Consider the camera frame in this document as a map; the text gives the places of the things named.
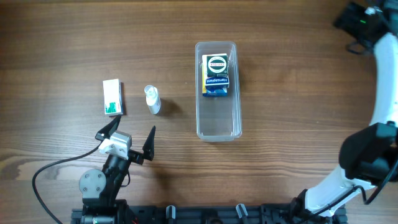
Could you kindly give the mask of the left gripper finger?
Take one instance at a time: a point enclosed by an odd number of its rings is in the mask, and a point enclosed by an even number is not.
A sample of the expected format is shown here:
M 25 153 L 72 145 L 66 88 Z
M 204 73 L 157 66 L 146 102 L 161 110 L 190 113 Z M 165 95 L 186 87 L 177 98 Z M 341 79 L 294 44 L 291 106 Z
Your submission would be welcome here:
M 155 139 L 156 127 L 153 126 L 143 147 L 143 157 L 146 160 L 152 161 L 154 158 L 154 139 Z
M 120 121 L 121 115 L 117 115 L 110 123 L 108 123 L 96 133 L 95 139 L 99 141 L 109 139 L 111 135 L 118 129 Z

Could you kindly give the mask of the white green medicine box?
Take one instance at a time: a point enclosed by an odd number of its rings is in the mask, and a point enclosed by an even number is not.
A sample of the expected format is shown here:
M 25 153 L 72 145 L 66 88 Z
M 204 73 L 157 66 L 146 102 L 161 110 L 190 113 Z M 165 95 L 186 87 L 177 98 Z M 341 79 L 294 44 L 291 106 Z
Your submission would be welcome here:
M 123 114 L 121 82 L 119 79 L 103 81 L 104 113 L 107 116 Z

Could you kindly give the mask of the small white spray bottle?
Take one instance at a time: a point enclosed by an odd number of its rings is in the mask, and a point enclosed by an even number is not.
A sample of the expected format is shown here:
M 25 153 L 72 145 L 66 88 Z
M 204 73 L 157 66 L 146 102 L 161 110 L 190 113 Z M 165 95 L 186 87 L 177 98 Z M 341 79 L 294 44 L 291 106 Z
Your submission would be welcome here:
M 157 114 L 161 108 L 161 101 L 159 92 L 153 85 L 147 85 L 144 88 L 144 93 L 146 95 L 146 103 L 152 114 Z

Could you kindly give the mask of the white Hansaplast box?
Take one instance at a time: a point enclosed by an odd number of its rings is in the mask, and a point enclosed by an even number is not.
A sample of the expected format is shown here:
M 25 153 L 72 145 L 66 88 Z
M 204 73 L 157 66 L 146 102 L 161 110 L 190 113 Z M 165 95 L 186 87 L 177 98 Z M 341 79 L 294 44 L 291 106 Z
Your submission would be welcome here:
M 202 79 L 204 88 L 229 87 L 229 63 L 227 54 L 202 55 Z

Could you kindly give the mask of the dark green round-logo box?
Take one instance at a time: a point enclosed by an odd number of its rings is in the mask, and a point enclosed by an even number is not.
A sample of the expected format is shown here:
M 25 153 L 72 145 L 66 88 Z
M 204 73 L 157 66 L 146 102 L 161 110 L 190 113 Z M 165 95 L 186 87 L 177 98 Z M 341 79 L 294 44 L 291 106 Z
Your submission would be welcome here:
M 202 60 L 205 66 L 207 77 L 227 77 L 228 76 L 228 55 L 210 54 L 203 55 Z

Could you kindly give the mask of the blue yellow VapoDrops box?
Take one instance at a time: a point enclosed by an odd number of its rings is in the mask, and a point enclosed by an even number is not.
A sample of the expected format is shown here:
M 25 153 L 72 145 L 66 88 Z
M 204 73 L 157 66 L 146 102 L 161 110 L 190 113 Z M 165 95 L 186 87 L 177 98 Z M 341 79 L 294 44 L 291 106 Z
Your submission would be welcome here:
M 204 64 L 201 65 L 202 72 L 202 95 L 203 96 L 226 96 L 229 88 L 229 76 L 207 77 Z

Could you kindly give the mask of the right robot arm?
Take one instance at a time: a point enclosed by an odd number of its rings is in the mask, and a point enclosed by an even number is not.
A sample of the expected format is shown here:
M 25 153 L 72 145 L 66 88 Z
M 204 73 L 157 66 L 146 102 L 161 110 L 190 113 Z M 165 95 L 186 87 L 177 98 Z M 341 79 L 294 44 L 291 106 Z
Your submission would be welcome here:
M 279 210 L 287 223 L 342 223 L 338 215 L 361 195 L 369 205 L 389 182 L 397 182 L 397 1 L 349 2 L 333 25 L 354 38 L 346 50 L 376 60 L 376 98 L 369 126 L 347 137 L 338 165 L 318 185 Z

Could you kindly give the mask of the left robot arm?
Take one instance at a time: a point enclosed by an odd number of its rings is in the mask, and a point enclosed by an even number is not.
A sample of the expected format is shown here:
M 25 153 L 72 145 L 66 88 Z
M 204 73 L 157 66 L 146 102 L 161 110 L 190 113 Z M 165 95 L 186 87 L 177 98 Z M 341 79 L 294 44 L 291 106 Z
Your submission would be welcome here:
M 143 164 L 154 158 L 154 138 L 156 127 L 152 127 L 141 152 L 131 149 L 130 134 L 118 131 L 121 116 L 117 115 L 101 128 L 95 136 L 100 141 L 100 153 L 108 156 L 101 170 L 91 169 L 80 178 L 83 208 L 73 210 L 72 223 L 138 223 L 139 220 L 129 208 L 125 199 L 117 199 L 132 163 Z

